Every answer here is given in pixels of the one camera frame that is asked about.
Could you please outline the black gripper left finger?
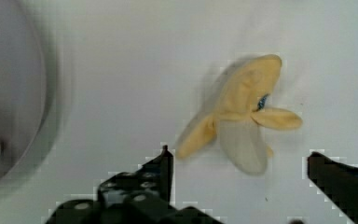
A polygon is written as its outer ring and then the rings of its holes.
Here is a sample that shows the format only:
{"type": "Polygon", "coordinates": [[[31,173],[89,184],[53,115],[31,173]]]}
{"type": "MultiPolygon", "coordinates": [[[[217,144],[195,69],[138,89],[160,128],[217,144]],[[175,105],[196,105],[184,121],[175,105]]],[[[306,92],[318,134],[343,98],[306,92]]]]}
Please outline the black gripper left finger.
{"type": "Polygon", "coordinates": [[[171,205],[173,155],[159,155],[135,172],[120,172],[96,190],[97,198],[61,203],[45,224],[223,224],[194,206],[171,205]]]}

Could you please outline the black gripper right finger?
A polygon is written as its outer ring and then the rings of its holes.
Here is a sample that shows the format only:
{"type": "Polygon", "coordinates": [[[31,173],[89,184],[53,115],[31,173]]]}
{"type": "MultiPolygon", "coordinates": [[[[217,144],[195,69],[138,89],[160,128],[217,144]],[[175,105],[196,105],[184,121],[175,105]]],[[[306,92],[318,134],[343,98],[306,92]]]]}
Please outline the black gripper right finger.
{"type": "Polygon", "coordinates": [[[358,224],[358,167],[312,152],[307,157],[307,176],[341,212],[358,224]]]}

